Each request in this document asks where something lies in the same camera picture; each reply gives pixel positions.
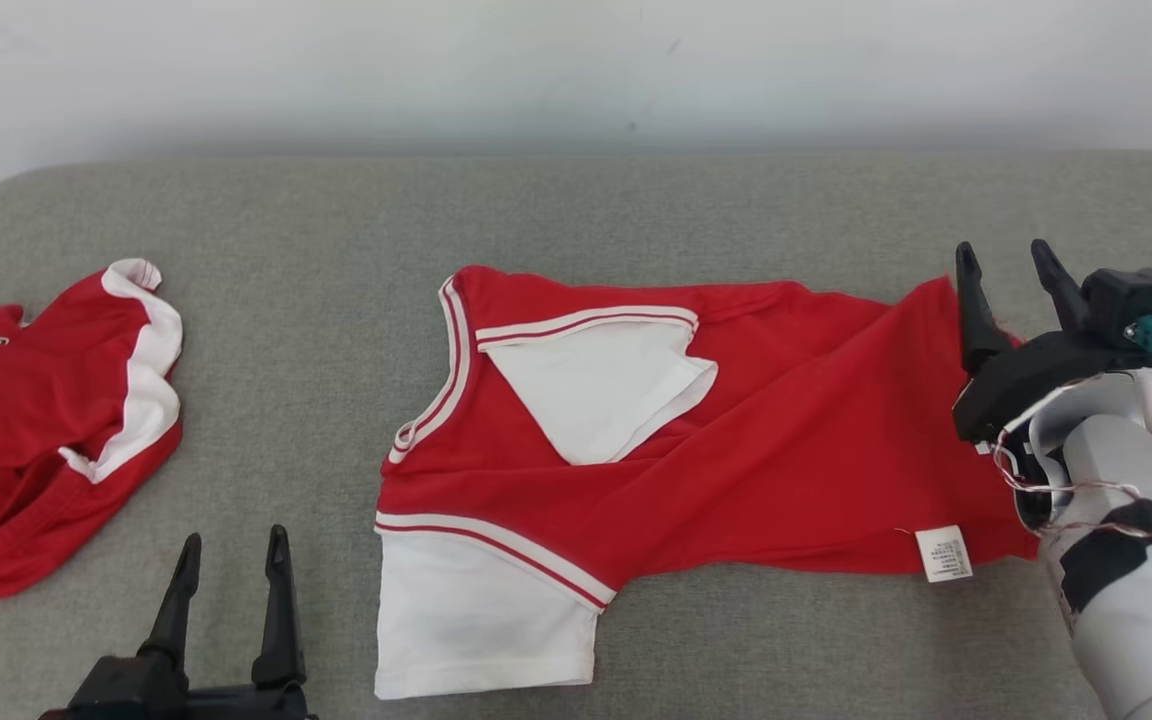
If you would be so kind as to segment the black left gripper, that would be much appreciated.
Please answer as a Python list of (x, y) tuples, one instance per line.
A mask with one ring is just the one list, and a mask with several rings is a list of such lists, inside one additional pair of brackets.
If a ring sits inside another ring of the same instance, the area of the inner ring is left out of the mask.
[(252, 662), (255, 685), (192, 689), (183, 670), (173, 667), (185, 661), (189, 606), (198, 589), (200, 553), (200, 535), (189, 535), (151, 632), (141, 644), (145, 657), (101, 657), (68, 705), (41, 712), (41, 719), (314, 719), (298, 687), (306, 682), (305, 647), (291, 541), (283, 525), (270, 530), (265, 564), (268, 605), (262, 651)]

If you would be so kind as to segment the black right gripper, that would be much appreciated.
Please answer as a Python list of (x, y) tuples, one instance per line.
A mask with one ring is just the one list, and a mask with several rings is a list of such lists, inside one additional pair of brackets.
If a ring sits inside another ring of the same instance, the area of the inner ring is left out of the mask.
[(1119, 348), (1079, 333), (1089, 316), (1079, 285), (1043, 238), (1030, 242), (1030, 256), (1062, 331), (1011, 348), (1009, 334), (996, 327), (972, 243), (961, 242), (955, 249), (961, 365), (973, 376), (954, 406), (961, 441), (996, 438), (1010, 420), (1070, 382), (1152, 364), (1152, 356), (1140, 348)]

